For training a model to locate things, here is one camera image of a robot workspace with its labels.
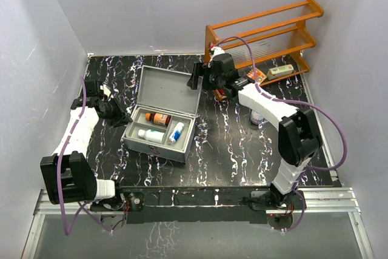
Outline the brown syrup bottle orange cap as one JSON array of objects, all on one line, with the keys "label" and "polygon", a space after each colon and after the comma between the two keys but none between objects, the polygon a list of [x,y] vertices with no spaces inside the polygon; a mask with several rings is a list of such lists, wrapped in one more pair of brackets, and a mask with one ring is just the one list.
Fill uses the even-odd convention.
[{"label": "brown syrup bottle orange cap", "polygon": [[159,126],[167,127],[172,116],[163,113],[146,113],[145,120]]}]

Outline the clear plastic round container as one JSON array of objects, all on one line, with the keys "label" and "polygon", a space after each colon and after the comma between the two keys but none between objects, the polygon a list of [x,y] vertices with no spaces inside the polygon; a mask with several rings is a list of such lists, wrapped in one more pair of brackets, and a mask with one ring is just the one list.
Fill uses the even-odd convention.
[{"label": "clear plastic round container", "polygon": [[256,111],[252,110],[250,112],[250,122],[253,124],[253,125],[259,125],[261,123],[261,121],[263,120],[263,116],[261,116],[259,113],[257,113]]}]

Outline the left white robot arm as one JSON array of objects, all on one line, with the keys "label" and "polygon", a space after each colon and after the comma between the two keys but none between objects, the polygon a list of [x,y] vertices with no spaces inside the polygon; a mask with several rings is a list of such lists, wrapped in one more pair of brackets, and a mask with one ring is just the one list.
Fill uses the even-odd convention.
[{"label": "left white robot arm", "polygon": [[40,169],[52,204],[104,200],[113,210],[125,203],[125,195],[113,180],[95,177],[86,156],[92,133],[99,120],[112,127],[133,120],[101,81],[81,81],[82,91],[70,107],[70,120],[58,147],[40,162]]}]

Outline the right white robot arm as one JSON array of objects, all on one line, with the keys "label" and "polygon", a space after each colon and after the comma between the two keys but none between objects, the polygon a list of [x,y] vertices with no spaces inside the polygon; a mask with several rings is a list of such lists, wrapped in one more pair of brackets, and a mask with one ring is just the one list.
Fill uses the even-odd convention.
[{"label": "right white robot arm", "polygon": [[192,90],[221,90],[226,97],[260,114],[278,131],[281,164],[261,200],[279,209],[290,204],[299,176],[322,146],[313,110],[277,101],[256,86],[253,78],[241,76],[228,53],[214,56],[207,64],[195,63],[187,86]]}]

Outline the white medicine bottle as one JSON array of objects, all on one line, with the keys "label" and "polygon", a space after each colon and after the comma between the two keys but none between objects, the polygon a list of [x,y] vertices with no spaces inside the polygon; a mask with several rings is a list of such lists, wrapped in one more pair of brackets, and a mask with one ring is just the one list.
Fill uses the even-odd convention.
[{"label": "white medicine bottle", "polygon": [[146,141],[161,144],[164,133],[155,130],[138,130],[138,136]]}]

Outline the black front base bar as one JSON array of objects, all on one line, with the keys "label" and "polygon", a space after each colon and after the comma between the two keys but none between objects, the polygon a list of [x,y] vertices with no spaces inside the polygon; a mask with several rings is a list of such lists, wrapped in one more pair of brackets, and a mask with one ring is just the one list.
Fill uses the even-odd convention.
[{"label": "black front base bar", "polygon": [[123,215],[128,224],[233,222],[265,224],[270,215],[305,210],[302,191],[281,195],[269,186],[117,187],[93,211]]}]

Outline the orange patterned medicine packet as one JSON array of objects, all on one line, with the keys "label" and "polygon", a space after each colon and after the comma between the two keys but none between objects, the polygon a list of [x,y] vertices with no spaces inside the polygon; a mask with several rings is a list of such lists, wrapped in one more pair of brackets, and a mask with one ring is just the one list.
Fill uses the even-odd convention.
[{"label": "orange patterned medicine packet", "polygon": [[267,79],[267,76],[259,69],[255,69],[255,70],[252,69],[247,73],[246,77],[248,77],[249,80],[255,81],[259,84],[261,84]]}]

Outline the white green medicine box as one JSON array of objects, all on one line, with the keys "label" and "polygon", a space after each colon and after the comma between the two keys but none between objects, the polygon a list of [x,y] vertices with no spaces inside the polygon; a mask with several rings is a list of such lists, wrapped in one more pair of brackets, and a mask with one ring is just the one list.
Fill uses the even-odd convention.
[{"label": "white green medicine box", "polygon": [[283,66],[278,66],[278,67],[269,69],[269,71],[267,72],[267,78],[268,80],[273,80],[277,78],[282,78],[291,73],[293,73],[293,65],[286,64]]}]

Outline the wooden three-tier shelf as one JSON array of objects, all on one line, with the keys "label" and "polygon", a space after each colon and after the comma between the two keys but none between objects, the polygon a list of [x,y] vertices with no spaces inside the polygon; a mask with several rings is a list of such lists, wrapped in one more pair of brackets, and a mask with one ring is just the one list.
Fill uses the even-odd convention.
[{"label": "wooden three-tier shelf", "polygon": [[308,32],[306,22],[324,15],[324,9],[315,0],[305,0],[265,12],[237,18],[231,21],[206,26],[204,62],[211,59],[210,48],[226,39],[220,47],[229,53],[237,69],[252,65],[248,48],[250,46],[255,64],[289,55],[296,63],[293,72],[265,80],[262,86],[310,71],[302,57],[305,49],[316,46],[315,38]]}]

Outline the grey metal case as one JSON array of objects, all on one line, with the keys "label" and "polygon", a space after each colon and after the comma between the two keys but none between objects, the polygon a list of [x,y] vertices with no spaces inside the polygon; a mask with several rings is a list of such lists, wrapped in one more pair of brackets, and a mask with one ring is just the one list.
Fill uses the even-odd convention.
[{"label": "grey metal case", "polygon": [[[184,116],[191,116],[196,120],[202,78],[199,79],[198,88],[192,90],[187,86],[190,77],[191,74],[186,72],[143,66],[137,92],[137,103],[132,114],[136,108],[146,107],[151,108],[153,113],[162,113],[162,111],[173,112]],[[150,154],[150,152],[144,154],[185,163],[189,155],[189,150],[190,148],[186,153],[176,153],[164,149],[160,155]]]}]

